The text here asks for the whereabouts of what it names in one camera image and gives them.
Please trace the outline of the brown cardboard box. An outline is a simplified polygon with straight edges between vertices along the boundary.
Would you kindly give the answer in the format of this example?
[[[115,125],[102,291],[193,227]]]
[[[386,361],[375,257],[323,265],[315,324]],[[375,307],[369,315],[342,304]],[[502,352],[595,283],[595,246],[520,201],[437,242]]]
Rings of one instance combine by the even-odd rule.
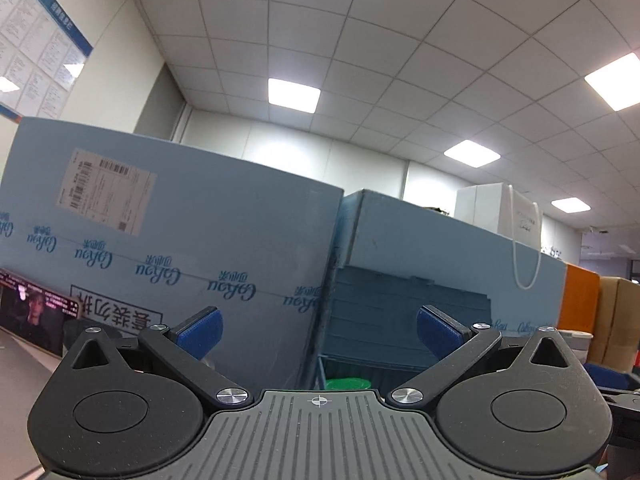
[[[587,361],[630,373],[640,335],[640,286],[624,278],[600,277],[593,338]]]

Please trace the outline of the grey white tumbler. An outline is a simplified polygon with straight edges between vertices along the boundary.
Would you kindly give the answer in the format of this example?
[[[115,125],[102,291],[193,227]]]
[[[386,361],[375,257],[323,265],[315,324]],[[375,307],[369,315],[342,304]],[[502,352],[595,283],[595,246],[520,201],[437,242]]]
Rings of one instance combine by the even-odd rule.
[[[573,351],[582,364],[588,360],[589,349],[593,340],[593,334],[581,330],[559,330],[559,334]]]

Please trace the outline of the green-capped bottle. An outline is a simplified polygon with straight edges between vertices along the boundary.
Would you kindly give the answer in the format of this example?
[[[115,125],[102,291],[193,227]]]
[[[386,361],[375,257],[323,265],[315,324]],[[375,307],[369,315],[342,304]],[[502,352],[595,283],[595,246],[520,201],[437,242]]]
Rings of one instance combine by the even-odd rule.
[[[359,391],[372,387],[370,380],[359,377],[331,378],[324,388],[328,391]]]

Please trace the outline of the light blue carton right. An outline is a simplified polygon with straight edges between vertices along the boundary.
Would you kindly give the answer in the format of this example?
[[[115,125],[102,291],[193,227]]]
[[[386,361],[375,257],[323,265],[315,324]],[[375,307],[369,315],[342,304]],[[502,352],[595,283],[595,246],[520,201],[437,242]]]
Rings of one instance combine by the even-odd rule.
[[[566,264],[509,237],[370,190],[343,198],[334,254],[398,278],[426,278],[490,300],[511,336],[559,322]]]

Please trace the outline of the dark blue plastic storage box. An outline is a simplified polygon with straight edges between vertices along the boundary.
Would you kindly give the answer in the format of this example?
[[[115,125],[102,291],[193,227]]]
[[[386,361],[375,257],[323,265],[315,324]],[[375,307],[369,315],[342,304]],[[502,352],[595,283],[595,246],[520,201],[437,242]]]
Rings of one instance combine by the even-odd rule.
[[[464,326],[491,321],[490,299],[423,278],[345,266],[337,270],[318,331],[314,386],[331,378],[370,380],[383,396],[438,359],[419,340],[416,316],[433,306]]]

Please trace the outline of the wall notice poster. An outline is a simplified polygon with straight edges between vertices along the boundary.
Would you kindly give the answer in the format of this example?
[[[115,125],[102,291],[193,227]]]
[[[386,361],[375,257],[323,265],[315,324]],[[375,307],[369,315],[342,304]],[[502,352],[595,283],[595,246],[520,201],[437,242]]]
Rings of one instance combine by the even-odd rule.
[[[92,50],[58,0],[1,0],[1,115],[60,118]]]

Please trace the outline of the dark picture photo card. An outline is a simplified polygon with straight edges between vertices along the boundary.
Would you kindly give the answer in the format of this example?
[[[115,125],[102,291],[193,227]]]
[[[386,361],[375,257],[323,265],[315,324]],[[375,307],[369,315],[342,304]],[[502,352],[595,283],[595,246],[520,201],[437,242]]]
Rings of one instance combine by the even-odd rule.
[[[79,315],[80,304],[75,299],[1,270],[2,330],[40,350],[62,356],[64,325]]]

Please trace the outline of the large light blue carton left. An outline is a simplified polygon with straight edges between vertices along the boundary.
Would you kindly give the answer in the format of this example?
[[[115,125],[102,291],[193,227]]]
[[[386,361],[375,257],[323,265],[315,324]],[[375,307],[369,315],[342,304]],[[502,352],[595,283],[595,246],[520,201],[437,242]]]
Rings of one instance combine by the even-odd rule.
[[[296,387],[339,188],[197,148],[26,118],[1,181],[1,264],[135,335],[218,308],[216,370]]]

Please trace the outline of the orange box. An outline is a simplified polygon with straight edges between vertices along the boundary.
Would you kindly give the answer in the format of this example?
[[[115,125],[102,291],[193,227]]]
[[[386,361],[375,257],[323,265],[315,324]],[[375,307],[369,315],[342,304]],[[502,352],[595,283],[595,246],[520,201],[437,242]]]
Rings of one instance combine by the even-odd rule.
[[[599,292],[600,276],[596,272],[567,263],[558,329],[591,333]]]

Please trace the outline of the white paper shopping bag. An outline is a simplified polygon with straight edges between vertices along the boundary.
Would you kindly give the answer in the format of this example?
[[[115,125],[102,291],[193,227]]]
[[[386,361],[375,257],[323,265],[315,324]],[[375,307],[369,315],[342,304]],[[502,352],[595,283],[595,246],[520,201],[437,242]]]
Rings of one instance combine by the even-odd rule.
[[[531,289],[541,267],[542,213],[536,202],[519,193],[512,184],[489,183],[457,190],[454,218],[510,238],[514,282],[521,290]],[[518,245],[536,249],[533,274],[524,282],[518,270]]]

